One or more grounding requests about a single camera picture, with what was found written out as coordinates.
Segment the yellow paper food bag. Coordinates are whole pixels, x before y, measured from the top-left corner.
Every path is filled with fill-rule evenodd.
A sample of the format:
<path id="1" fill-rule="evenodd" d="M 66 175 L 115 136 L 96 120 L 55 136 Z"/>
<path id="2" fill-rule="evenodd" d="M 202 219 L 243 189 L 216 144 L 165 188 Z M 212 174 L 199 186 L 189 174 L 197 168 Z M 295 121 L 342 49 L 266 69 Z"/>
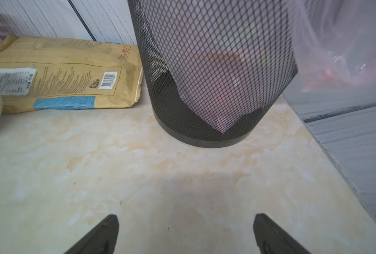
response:
<path id="1" fill-rule="evenodd" d="M 0 47 L 3 113 L 129 108 L 140 98 L 137 46 L 9 35 Z"/>

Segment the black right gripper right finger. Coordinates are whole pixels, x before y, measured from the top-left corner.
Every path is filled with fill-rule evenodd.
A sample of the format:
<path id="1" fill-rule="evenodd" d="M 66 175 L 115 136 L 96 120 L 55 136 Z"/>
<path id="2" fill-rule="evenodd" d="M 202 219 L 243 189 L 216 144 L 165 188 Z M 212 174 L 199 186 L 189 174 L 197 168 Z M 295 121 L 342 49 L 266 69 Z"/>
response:
<path id="1" fill-rule="evenodd" d="M 310 252 L 264 213 L 258 213 L 253 232 L 261 254 L 309 254 Z"/>

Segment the black mesh trash bin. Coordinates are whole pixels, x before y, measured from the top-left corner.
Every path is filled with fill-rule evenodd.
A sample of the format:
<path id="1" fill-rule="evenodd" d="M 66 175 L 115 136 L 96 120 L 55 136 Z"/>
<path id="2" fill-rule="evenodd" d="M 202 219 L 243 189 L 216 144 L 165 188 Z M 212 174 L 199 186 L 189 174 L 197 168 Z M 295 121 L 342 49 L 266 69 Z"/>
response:
<path id="1" fill-rule="evenodd" d="M 286 1 L 129 1 L 149 98 L 173 138 L 244 140 L 297 74 Z"/>

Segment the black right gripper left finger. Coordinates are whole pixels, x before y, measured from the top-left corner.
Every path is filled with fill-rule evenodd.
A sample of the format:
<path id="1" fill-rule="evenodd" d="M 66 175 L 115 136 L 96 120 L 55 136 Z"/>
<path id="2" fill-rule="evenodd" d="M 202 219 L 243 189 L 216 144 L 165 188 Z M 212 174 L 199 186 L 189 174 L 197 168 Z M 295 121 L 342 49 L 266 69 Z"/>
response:
<path id="1" fill-rule="evenodd" d="M 119 233 L 119 221 L 110 214 L 89 231 L 65 254 L 113 254 Z"/>

